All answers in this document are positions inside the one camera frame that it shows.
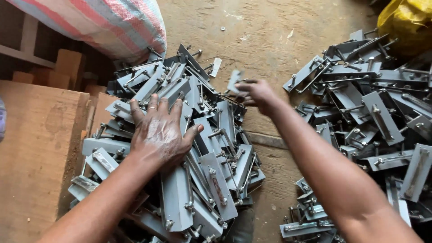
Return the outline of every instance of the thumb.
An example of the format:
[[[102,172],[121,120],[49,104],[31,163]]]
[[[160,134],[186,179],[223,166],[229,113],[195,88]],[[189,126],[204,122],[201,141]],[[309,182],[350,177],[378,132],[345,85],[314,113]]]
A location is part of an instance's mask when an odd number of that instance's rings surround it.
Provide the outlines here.
[[[183,140],[188,145],[192,145],[192,142],[194,141],[195,137],[204,130],[204,126],[201,124],[196,124],[190,127],[186,133],[184,134]]]

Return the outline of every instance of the right hand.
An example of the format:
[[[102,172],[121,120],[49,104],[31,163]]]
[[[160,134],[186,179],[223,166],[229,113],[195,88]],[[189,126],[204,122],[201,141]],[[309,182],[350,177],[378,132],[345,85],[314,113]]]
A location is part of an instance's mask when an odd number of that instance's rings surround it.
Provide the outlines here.
[[[238,83],[235,87],[245,93],[243,104],[245,106],[258,107],[261,114],[269,116],[273,107],[280,101],[273,89],[263,79],[247,79],[244,83]]]

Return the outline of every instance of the dusty floor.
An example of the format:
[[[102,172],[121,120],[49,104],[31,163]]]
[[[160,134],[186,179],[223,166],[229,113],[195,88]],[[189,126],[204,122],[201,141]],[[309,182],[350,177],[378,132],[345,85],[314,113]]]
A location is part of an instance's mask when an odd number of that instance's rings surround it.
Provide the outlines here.
[[[168,56],[180,43],[202,49],[203,66],[223,59],[218,77],[210,80],[224,91],[233,69],[245,77],[267,79],[288,101],[282,85],[329,45],[348,40],[359,29],[375,27],[377,16],[367,0],[159,0],[165,21]],[[310,95],[293,95],[298,104]],[[247,131],[278,135],[269,119],[250,109]],[[256,146],[267,176],[254,192],[255,242],[282,242],[279,225],[296,199],[294,182],[301,178],[286,150]]]

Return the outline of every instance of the pile of metal brackets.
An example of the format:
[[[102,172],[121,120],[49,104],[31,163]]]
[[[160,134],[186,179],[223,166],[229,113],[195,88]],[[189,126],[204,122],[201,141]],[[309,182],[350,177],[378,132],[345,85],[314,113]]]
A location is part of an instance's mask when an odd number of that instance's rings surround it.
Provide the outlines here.
[[[366,38],[375,31],[359,30],[349,41],[330,46],[283,88],[311,89],[319,97],[319,106],[302,101],[295,110],[369,173],[406,223],[415,226],[432,220],[432,51],[398,67],[388,54],[397,40]],[[343,242],[307,182],[297,185],[304,194],[291,208],[291,222],[280,226],[282,236],[292,242]]]
[[[113,119],[102,123],[98,133],[83,144],[86,165],[93,173],[89,178],[83,174],[73,178],[69,188],[77,199],[74,203],[83,200],[129,154],[135,129],[131,98],[139,101],[144,114],[153,93],[168,98],[170,109],[176,99],[182,99],[182,134],[193,124],[202,124],[204,130],[184,162],[153,178],[125,215],[155,236],[155,242],[219,239],[237,217],[238,207],[252,204],[249,193],[265,178],[248,134],[239,126],[247,109],[215,91],[194,55],[181,45],[174,57],[116,72],[118,79],[109,92],[121,99],[105,109]]]

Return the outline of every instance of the pink and blue striped sack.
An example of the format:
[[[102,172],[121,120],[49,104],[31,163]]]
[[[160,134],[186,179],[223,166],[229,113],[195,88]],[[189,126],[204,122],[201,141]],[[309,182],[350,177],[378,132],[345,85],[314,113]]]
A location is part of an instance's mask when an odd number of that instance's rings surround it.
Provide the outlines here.
[[[166,51],[156,0],[7,0],[57,32],[112,59],[144,60],[147,47]]]

